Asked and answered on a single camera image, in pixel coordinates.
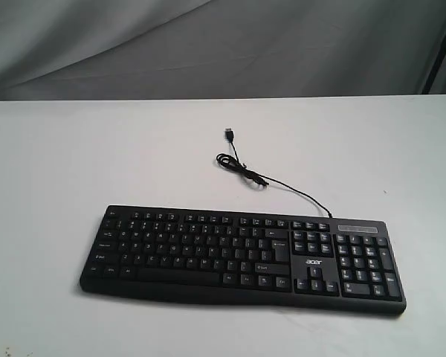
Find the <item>black acer keyboard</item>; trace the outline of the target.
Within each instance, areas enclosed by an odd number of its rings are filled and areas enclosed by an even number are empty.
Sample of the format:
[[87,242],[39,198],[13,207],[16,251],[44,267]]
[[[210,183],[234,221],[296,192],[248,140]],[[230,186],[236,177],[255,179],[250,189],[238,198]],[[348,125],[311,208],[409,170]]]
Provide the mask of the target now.
[[380,221],[111,205],[83,291],[140,300],[400,315]]

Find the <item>grey backdrop cloth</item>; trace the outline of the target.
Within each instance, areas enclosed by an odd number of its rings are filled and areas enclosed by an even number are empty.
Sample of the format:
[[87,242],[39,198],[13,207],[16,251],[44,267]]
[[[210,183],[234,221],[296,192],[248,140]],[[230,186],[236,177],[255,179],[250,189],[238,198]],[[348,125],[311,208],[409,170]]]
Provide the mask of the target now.
[[0,1],[0,100],[418,94],[446,1]]

